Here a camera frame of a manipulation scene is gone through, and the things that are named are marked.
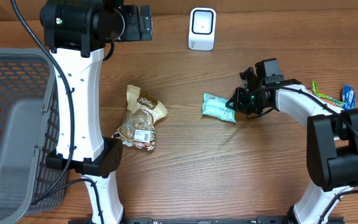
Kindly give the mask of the green Haribo candy bag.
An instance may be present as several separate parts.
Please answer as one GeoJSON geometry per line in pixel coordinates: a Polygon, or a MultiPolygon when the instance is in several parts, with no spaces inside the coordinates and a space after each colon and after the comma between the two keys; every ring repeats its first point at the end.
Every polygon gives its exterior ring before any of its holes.
{"type": "Polygon", "coordinates": [[[321,91],[318,88],[318,84],[317,84],[316,80],[312,81],[311,88],[309,89],[309,92],[312,93],[314,96],[317,96],[319,99],[323,100],[324,102],[330,104],[330,105],[337,106],[337,107],[340,107],[342,109],[346,108],[344,102],[339,101],[337,99],[334,99],[333,97],[325,94],[325,92],[321,91]]]}

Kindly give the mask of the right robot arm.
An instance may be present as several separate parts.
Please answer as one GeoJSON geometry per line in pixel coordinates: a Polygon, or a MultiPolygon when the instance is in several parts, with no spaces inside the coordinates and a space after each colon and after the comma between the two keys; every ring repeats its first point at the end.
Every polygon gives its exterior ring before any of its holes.
{"type": "Polygon", "coordinates": [[[318,98],[298,80],[285,79],[275,58],[239,74],[226,107],[255,119],[276,110],[306,128],[306,166],[311,182],[287,215],[272,223],[344,223],[329,215],[345,195],[358,194],[358,109],[344,110],[318,98]]]}

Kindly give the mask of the blue snack wrapper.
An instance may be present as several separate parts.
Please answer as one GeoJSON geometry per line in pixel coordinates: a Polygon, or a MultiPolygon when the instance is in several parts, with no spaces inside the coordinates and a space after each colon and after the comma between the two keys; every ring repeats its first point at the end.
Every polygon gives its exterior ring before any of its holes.
{"type": "Polygon", "coordinates": [[[342,89],[342,101],[344,102],[343,108],[345,110],[352,110],[356,105],[356,94],[353,87],[344,84],[342,89]]]}

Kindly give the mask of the beige cookie snack bag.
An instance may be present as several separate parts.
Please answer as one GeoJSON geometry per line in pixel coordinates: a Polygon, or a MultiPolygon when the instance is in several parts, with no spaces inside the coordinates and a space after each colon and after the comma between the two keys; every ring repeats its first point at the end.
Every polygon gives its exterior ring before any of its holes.
{"type": "Polygon", "coordinates": [[[128,85],[126,92],[127,111],[123,122],[112,135],[123,145],[152,151],[156,145],[154,124],[166,117],[167,109],[147,91],[128,85]]]}

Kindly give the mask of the teal white snack packet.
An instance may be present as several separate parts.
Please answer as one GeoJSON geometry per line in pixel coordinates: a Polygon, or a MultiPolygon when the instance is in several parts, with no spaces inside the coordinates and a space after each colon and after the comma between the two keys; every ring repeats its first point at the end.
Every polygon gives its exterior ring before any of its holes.
{"type": "Polygon", "coordinates": [[[227,99],[205,93],[203,95],[202,115],[212,116],[221,121],[236,123],[235,111],[226,106],[227,99]]]}

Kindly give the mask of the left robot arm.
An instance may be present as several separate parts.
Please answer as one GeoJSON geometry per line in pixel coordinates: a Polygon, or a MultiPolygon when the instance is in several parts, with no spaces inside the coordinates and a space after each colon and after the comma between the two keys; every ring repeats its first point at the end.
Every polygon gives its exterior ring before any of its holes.
{"type": "Polygon", "coordinates": [[[99,80],[109,57],[106,44],[152,39],[151,8],[122,1],[47,1],[40,21],[57,78],[59,112],[58,143],[46,165],[81,175],[91,223],[122,223],[116,170],[123,145],[101,133],[99,80]]]}

